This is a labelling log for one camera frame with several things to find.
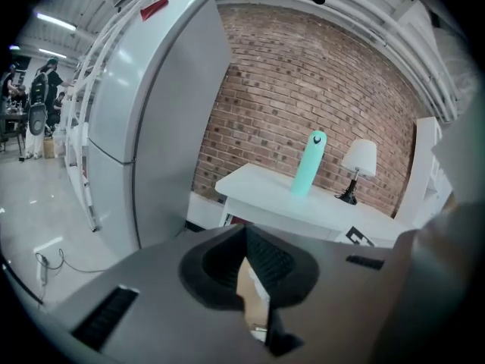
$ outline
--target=table lamp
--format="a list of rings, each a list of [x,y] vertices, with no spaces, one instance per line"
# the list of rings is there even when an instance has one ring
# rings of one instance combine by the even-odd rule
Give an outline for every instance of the table lamp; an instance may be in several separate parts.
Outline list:
[[[342,167],[355,172],[354,178],[350,181],[349,187],[344,194],[336,196],[338,199],[349,204],[357,204],[354,196],[355,185],[359,174],[374,177],[377,164],[377,146],[370,140],[357,139],[352,142],[349,151],[342,159]]]

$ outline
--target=cardboard box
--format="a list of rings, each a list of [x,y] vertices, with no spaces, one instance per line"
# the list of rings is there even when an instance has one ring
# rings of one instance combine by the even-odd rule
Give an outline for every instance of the cardboard box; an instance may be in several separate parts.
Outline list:
[[[66,133],[54,132],[52,135],[54,139],[54,155],[56,158],[63,158],[66,156]]]
[[[244,299],[244,319],[249,330],[255,330],[255,327],[266,328],[269,302],[261,298],[256,287],[257,284],[251,276],[251,270],[248,259],[244,258],[237,276],[236,293]]]
[[[50,159],[54,157],[54,140],[51,137],[46,137],[44,139],[44,158]]]

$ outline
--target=power cable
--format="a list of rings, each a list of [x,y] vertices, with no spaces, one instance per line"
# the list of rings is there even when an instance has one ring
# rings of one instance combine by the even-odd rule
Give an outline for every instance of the power cable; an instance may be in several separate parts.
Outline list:
[[[67,264],[69,267],[71,267],[74,271],[78,271],[78,272],[82,272],[84,274],[95,274],[95,273],[98,273],[98,272],[104,272],[106,271],[107,269],[104,269],[104,270],[81,270],[81,269],[78,269],[76,267],[73,267],[71,264],[69,264],[69,262],[66,260],[65,256],[64,256],[64,251],[62,250],[62,248],[59,248],[59,256],[61,257],[61,262],[59,263],[59,265],[57,267],[49,267],[48,265],[44,264],[42,262],[42,260],[39,260],[39,256],[42,258],[42,257],[45,257],[43,254],[41,253],[36,253],[36,259],[37,259],[37,262],[40,264],[40,265],[43,265],[45,268],[47,268],[48,270],[58,270],[60,268],[62,268],[62,266],[65,264]]]

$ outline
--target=black backpack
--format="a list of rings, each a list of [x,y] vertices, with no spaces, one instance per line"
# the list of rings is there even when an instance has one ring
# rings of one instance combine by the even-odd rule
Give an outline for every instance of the black backpack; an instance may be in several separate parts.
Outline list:
[[[47,118],[45,100],[49,94],[49,78],[47,74],[51,71],[52,69],[49,69],[45,73],[38,73],[30,87],[30,107],[27,109],[27,112],[29,114],[29,129],[34,136],[44,132]]]
[[[47,75],[52,71],[52,69],[47,70],[45,73],[38,73],[32,81],[30,87],[30,104],[36,104],[41,102],[45,104],[47,95],[49,94],[49,78]]]

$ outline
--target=red label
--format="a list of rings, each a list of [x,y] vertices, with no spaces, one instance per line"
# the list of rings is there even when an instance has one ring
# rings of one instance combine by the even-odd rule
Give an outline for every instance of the red label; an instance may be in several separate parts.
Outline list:
[[[167,4],[168,4],[168,0],[158,0],[157,2],[154,2],[153,4],[149,5],[148,7],[143,8],[139,12],[142,15],[142,20],[143,21],[147,20],[156,11],[162,9]]]

